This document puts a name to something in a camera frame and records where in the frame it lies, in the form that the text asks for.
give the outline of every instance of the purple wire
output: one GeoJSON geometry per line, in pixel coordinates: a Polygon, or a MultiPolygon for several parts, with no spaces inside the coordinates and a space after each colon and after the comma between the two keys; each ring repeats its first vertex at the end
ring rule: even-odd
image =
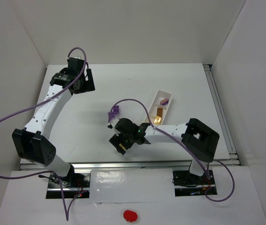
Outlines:
{"type": "MultiPolygon", "coordinates": [[[[112,110],[113,110],[113,108],[116,106],[116,105],[118,105],[120,102],[124,102],[124,101],[134,101],[134,102],[138,102],[143,108],[144,108],[144,110],[145,110],[145,112],[146,112],[146,116],[147,116],[147,119],[148,119],[148,121],[149,121],[149,123],[150,123],[150,125],[152,126],[152,127],[155,127],[154,125],[153,125],[153,123],[151,122],[151,119],[150,119],[150,115],[149,115],[149,113],[148,113],[148,111],[147,111],[147,109],[146,109],[146,107],[145,107],[145,105],[142,103],[142,102],[140,102],[140,101],[138,101],[138,100],[136,100],[136,99],[132,99],[132,98],[127,98],[127,99],[123,99],[123,100],[120,100],[120,101],[118,101],[118,102],[116,102],[113,106],[112,106],[112,108],[111,108],[111,111],[110,112],[112,112],[112,110]]],[[[209,164],[207,165],[207,169],[205,169],[205,167],[203,166],[203,164],[196,158],[196,156],[182,143],[182,142],[180,142],[180,141],[178,141],[178,140],[176,140],[174,137],[172,137],[170,134],[168,134],[167,132],[165,132],[164,130],[161,130],[161,129],[159,129],[159,128],[157,128],[156,127],[156,130],[158,130],[158,131],[160,131],[161,133],[163,133],[163,134],[165,134],[166,136],[168,136],[169,138],[171,138],[172,140],[174,140],[176,143],[178,143],[180,146],[182,146],[195,160],[196,160],[196,162],[200,165],[200,167],[204,170],[204,172],[205,172],[205,174],[206,174],[206,176],[207,176],[207,178],[208,179],[210,179],[210,174],[209,174],[209,164]]],[[[228,171],[228,173],[230,174],[230,176],[231,176],[231,178],[232,178],[232,182],[233,182],[233,188],[232,188],[232,191],[231,191],[231,193],[226,197],[226,198],[224,198],[224,199],[220,199],[220,200],[214,200],[214,199],[212,199],[212,198],[210,198],[210,197],[208,197],[208,195],[207,195],[207,192],[208,192],[208,190],[209,189],[211,189],[211,188],[209,188],[209,189],[207,189],[206,191],[205,191],[205,196],[207,197],[207,199],[209,199],[209,200],[211,200],[211,201],[213,201],[213,202],[223,202],[223,201],[225,201],[225,200],[227,200],[227,199],[229,199],[231,196],[232,196],[232,194],[233,194],[233,192],[234,192],[234,190],[235,190],[235,180],[234,180],[234,177],[233,177],[233,175],[232,175],[232,173],[231,173],[231,171],[229,170],[229,168],[226,166],[226,165],[224,165],[221,161],[219,161],[219,160],[215,160],[216,162],[218,162],[218,163],[220,163],[220,164],[222,164],[225,168],[226,168],[226,170],[228,171]]]]}
{"type": "Polygon", "coordinates": [[[67,209],[67,207],[66,207],[66,203],[65,203],[65,196],[64,196],[64,191],[63,191],[63,185],[62,185],[62,182],[61,182],[59,176],[58,176],[56,173],[53,173],[53,174],[54,174],[55,177],[58,179],[58,183],[59,183],[60,188],[61,188],[61,195],[62,195],[63,206],[64,206],[64,210],[65,210],[66,220],[68,221],[68,220],[69,220],[69,210],[70,210],[70,207],[71,207],[73,201],[74,201],[79,195],[81,195],[81,194],[83,194],[83,193],[85,193],[85,192],[87,192],[87,191],[82,191],[82,192],[78,193],[77,195],[75,195],[75,196],[73,197],[73,199],[71,200],[71,202],[70,202],[70,204],[69,204],[69,206],[68,206],[68,209],[67,209]]]}
{"type": "Polygon", "coordinates": [[[213,188],[213,187],[211,187],[211,188],[209,188],[209,189],[207,189],[207,190],[205,191],[205,196],[206,196],[207,199],[209,199],[209,200],[212,201],[212,202],[216,202],[216,203],[218,202],[218,203],[220,203],[220,202],[224,202],[225,200],[229,199],[229,198],[233,195],[233,193],[234,193],[234,191],[235,191],[235,180],[234,180],[233,174],[231,173],[231,171],[229,170],[229,168],[228,168],[226,165],[224,165],[224,164],[223,164],[221,161],[219,161],[219,160],[214,160],[214,161],[216,161],[216,162],[222,164],[222,165],[226,168],[226,170],[227,170],[228,173],[230,174],[231,179],[232,179],[232,182],[233,182],[233,186],[232,186],[232,191],[231,191],[231,193],[230,193],[227,197],[225,197],[225,198],[223,198],[223,199],[220,199],[220,200],[212,199],[212,198],[210,198],[210,197],[208,196],[208,194],[207,194],[208,191],[209,191],[211,188],[213,188]]]}
{"type": "MultiPolygon", "coordinates": [[[[81,76],[81,75],[84,73],[84,71],[85,71],[85,66],[86,66],[86,62],[87,62],[87,57],[86,57],[86,53],[85,53],[85,51],[84,51],[82,48],[80,48],[80,47],[75,47],[75,48],[71,49],[70,52],[68,53],[68,56],[67,56],[67,57],[69,58],[69,56],[71,55],[71,53],[72,53],[74,50],[76,50],[76,49],[81,50],[81,52],[83,53],[83,55],[84,55],[84,64],[83,64],[83,68],[82,68],[81,72],[80,72],[80,73],[78,74],[78,76],[73,80],[73,82],[71,82],[67,87],[65,87],[63,90],[61,90],[60,92],[58,92],[57,94],[55,94],[55,95],[52,96],[51,98],[49,98],[49,99],[47,99],[47,100],[45,100],[45,101],[43,101],[43,102],[40,102],[40,103],[38,103],[38,104],[36,104],[36,105],[34,105],[34,106],[31,106],[31,107],[28,107],[28,108],[26,108],[26,109],[22,109],[22,110],[20,110],[20,111],[17,111],[17,112],[15,112],[15,113],[12,113],[12,114],[10,114],[10,115],[4,117],[4,118],[1,118],[1,119],[0,119],[0,122],[5,121],[5,120],[7,120],[7,119],[9,119],[9,118],[11,118],[11,117],[13,117],[13,116],[18,115],[18,114],[21,114],[21,113],[24,113],[24,112],[26,112],[26,111],[29,111],[29,110],[31,110],[31,109],[35,109],[35,108],[37,108],[37,107],[39,107],[39,106],[41,106],[41,105],[46,104],[47,102],[51,101],[53,98],[56,98],[57,96],[59,96],[60,94],[62,94],[64,91],[66,91],[68,88],[70,88],[75,82],[77,82],[77,80],[80,78],[80,76],[81,76]]],[[[6,179],[6,180],[16,180],[16,179],[22,179],[22,178],[27,178],[27,177],[31,177],[31,176],[35,176],[35,175],[39,175],[39,174],[42,174],[42,173],[51,173],[51,172],[52,172],[52,171],[43,171],[43,172],[32,173],[32,174],[25,175],[25,176],[20,176],[20,177],[5,177],[5,176],[1,176],[1,175],[0,175],[0,178],[1,178],[1,179],[6,179]]]]}

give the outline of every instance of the purple cable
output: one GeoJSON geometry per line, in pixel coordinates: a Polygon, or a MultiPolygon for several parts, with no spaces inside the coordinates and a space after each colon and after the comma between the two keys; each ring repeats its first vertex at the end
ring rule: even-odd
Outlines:
{"type": "Polygon", "coordinates": [[[87,191],[82,191],[80,193],[78,193],[77,195],[75,195],[73,197],[73,199],[71,200],[69,206],[68,206],[68,209],[66,207],[66,203],[65,203],[65,196],[64,196],[64,191],[63,191],[63,186],[62,186],[62,182],[59,178],[59,176],[56,174],[56,173],[53,173],[55,175],[55,177],[58,179],[58,183],[60,185],[60,188],[61,188],[61,195],[62,195],[62,201],[63,201],[63,206],[64,206],[64,210],[65,210],[65,215],[66,215],[66,220],[68,221],[69,220],[69,210],[70,210],[70,207],[71,207],[71,204],[73,203],[73,201],[81,194],[87,192],[87,191]]]}
{"type": "MultiPolygon", "coordinates": [[[[83,72],[84,72],[84,70],[85,70],[85,66],[86,66],[86,61],[87,61],[87,57],[86,57],[86,53],[85,53],[85,51],[84,51],[82,48],[80,48],[80,47],[75,47],[75,48],[73,48],[73,49],[70,50],[70,52],[68,53],[68,56],[67,56],[67,57],[69,58],[70,54],[71,54],[74,50],[76,50],[76,49],[81,50],[81,52],[82,52],[83,55],[84,55],[84,64],[83,64],[83,68],[82,68],[81,72],[78,74],[78,76],[73,80],[73,82],[71,82],[66,88],[64,88],[63,90],[61,90],[60,92],[58,92],[57,94],[55,94],[54,96],[52,96],[51,99],[56,98],[57,96],[59,96],[60,94],[62,94],[64,91],[66,91],[68,88],[70,88],[70,87],[71,87],[71,86],[72,86],[72,85],[73,85],[73,84],[74,84],[74,83],[80,78],[80,76],[83,74],[83,72]]],[[[0,119],[0,122],[5,121],[5,120],[7,120],[7,119],[9,119],[9,118],[11,118],[11,117],[13,117],[13,116],[18,115],[18,114],[21,114],[21,113],[24,113],[24,112],[26,112],[26,111],[29,111],[29,110],[31,110],[31,109],[35,109],[35,108],[37,108],[37,107],[39,107],[39,106],[41,106],[41,105],[44,105],[44,104],[46,104],[47,102],[51,101],[51,99],[49,98],[49,99],[47,99],[47,100],[45,100],[45,101],[43,101],[43,102],[38,103],[37,105],[34,105],[34,106],[31,106],[31,107],[28,107],[28,108],[26,108],[26,109],[22,109],[22,110],[20,110],[20,111],[17,111],[17,112],[15,112],[15,113],[11,114],[11,115],[8,115],[8,116],[6,116],[6,117],[0,119]]],[[[6,180],[16,180],[16,179],[22,179],[22,178],[27,178],[27,177],[31,177],[31,176],[35,176],[35,175],[39,175],[39,174],[42,174],[42,173],[51,173],[51,172],[52,172],[52,171],[43,171],[43,172],[37,172],[37,173],[33,173],[33,174],[25,175],[25,176],[20,176],[20,177],[5,177],[5,176],[1,176],[1,175],[0,175],[0,178],[1,178],[1,179],[6,179],[6,180]]]]}
{"type": "MultiPolygon", "coordinates": [[[[117,104],[119,104],[120,102],[124,102],[124,101],[134,101],[134,102],[138,102],[143,108],[144,108],[144,110],[145,110],[145,112],[146,112],[146,116],[147,116],[147,119],[148,119],[148,121],[149,121],[149,123],[150,123],[150,125],[152,126],[152,127],[155,127],[154,125],[153,125],[153,123],[151,122],[151,119],[150,119],[150,115],[149,115],[149,113],[148,113],[148,111],[147,111],[147,109],[146,109],[146,107],[145,107],[145,105],[142,103],[142,102],[140,102],[140,101],[138,101],[138,100],[136,100],[136,99],[132,99],[132,98],[127,98],[127,99],[123,99],[123,100],[120,100],[120,101],[118,101],[118,102],[116,102],[113,106],[112,106],[112,108],[111,108],[111,111],[110,112],[112,112],[112,110],[114,109],[114,107],[117,105],[117,104]]],[[[182,142],[180,142],[180,141],[178,141],[178,140],[176,140],[174,137],[172,137],[170,134],[168,134],[167,132],[165,132],[164,130],[161,130],[161,129],[159,129],[159,128],[157,128],[156,127],[156,130],[158,130],[158,131],[160,131],[161,133],[163,133],[163,134],[165,134],[166,136],[168,136],[169,138],[171,138],[172,140],[174,140],[176,143],[178,143],[180,146],[182,146],[195,160],[196,160],[196,162],[200,165],[200,167],[204,170],[204,172],[205,172],[205,174],[206,174],[206,176],[207,176],[207,178],[208,179],[210,179],[210,174],[209,174],[209,164],[208,164],[208,166],[207,166],[207,169],[205,169],[205,167],[203,166],[203,164],[196,158],[196,156],[182,143],[182,142]]],[[[231,171],[229,170],[229,168],[226,166],[226,165],[224,165],[221,161],[219,161],[219,160],[215,160],[216,162],[218,162],[218,163],[220,163],[220,164],[222,164],[225,168],[226,168],[226,170],[228,171],[228,173],[230,174],[230,176],[231,176],[231,178],[232,178],[232,182],[233,182],[233,188],[232,188],[232,191],[231,191],[231,193],[226,197],[226,198],[224,198],[224,199],[220,199],[220,200],[214,200],[214,199],[212,199],[212,198],[210,198],[210,197],[208,197],[208,195],[207,195],[207,192],[208,192],[208,190],[210,189],[207,189],[206,191],[205,191],[205,196],[207,197],[207,199],[209,199],[209,200],[211,200],[211,201],[213,201],[213,202],[223,202],[223,201],[225,201],[225,200],[227,200],[227,199],[229,199],[231,196],[232,196],[232,194],[233,194],[233,192],[234,192],[234,190],[235,190],[235,180],[234,180],[234,177],[233,177],[233,175],[232,175],[232,173],[231,173],[231,171]]]]}
{"type": "Polygon", "coordinates": [[[205,191],[205,196],[206,196],[206,198],[207,199],[209,199],[210,201],[212,201],[212,202],[218,202],[218,203],[220,203],[220,202],[224,202],[225,200],[227,200],[227,199],[229,199],[232,195],[233,195],[233,193],[234,193],[234,191],[235,191],[235,180],[234,180],[234,177],[233,177],[233,174],[231,173],[231,171],[228,169],[228,167],[226,166],[226,165],[224,165],[221,161],[219,161],[219,160],[215,160],[215,162],[218,162],[218,163],[220,163],[220,164],[222,164],[225,168],[226,168],[226,170],[228,171],[228,173],[230,174],[230,176],[231,176],[231,179],[232,179],[232,182],[233,182],[233,187],[232,187],[232,191],[231,191],[231,193],[227,196],[227,197],[225,197],[225,198],[223,198],[223,199],[220,199],[220,200],[215,200],[215,199],[212,199],[212,198],[210,198],[209,196],[208,196],[208,191],[211,189],[211,188],[213,188],[213,187],[211,187],[211,188],[209,188],[209,189],[207,189],[206,191],[205,191]]]}

